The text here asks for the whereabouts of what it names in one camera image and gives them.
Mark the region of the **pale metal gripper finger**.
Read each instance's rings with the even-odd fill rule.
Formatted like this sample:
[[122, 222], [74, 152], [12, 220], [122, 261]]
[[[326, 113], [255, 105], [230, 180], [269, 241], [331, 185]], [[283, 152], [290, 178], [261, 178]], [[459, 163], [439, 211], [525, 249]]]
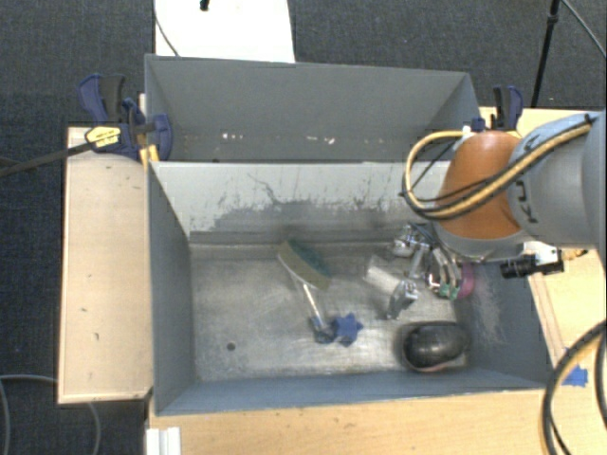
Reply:
[[383, 293], [393, 293], [408, 278], [414, 249], [395, 240], [374, 250], [366, 263], [363, 279]]
[[400, 281], [389, 299], [386, 318], [398, 319], [400, 313], [407, 310], [418, 299], [417, 285], [411, 280]]

